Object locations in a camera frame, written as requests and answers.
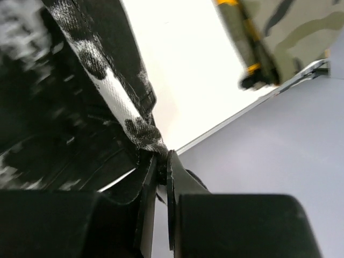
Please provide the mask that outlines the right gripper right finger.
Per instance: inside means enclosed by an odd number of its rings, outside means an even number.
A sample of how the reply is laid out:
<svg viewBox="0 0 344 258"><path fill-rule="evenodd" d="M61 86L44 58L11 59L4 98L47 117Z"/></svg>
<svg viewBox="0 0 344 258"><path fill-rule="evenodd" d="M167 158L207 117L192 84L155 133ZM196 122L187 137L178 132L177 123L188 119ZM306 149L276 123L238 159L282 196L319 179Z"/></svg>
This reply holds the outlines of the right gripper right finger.
<svg viewBox="0 0 344 258"><path fill-rule="evenodd" d="M321 257L301 203L283 194L213 194L171 150L166 167L175 257Z"/></svg>

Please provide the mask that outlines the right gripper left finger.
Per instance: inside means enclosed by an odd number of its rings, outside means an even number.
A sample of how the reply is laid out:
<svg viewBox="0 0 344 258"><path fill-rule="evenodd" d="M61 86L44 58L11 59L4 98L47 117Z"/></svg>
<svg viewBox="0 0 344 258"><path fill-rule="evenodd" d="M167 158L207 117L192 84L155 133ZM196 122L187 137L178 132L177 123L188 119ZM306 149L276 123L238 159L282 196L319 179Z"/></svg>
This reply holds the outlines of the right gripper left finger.
<svg viewBox="0 0 344 258"><path fill-rule="evenodd" d="M103 192L1 191L1 257L150 257L156 165Z"/></svg>

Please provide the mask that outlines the black white tie-dye trousers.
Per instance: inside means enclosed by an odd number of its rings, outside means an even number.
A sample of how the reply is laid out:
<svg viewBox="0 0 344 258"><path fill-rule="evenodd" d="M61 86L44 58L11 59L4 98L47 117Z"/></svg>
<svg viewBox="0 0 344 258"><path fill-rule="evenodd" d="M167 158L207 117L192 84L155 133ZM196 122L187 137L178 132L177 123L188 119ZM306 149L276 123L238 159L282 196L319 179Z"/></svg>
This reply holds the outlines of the black white tie-dye trousers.
<svg viewBox="0 0 344 258"><path fill-rule="evenodd" d="M168 149L121 1L1 1L1 189L104 191Z"/></svg>

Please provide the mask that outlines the folded camouflage trousers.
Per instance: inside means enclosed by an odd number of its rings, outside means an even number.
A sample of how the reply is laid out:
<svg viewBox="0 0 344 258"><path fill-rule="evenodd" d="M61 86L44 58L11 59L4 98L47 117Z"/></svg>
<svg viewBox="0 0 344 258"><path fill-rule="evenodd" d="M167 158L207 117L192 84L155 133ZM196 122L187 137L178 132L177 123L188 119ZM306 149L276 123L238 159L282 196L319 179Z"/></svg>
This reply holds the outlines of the folded camouflage trousers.
<svg viewBox="0 0 344 258"><path fill-rule="evenodd" d="M343 1L215 1L246 66L240 88L279 86L324 60L343 30Z"/></svg>

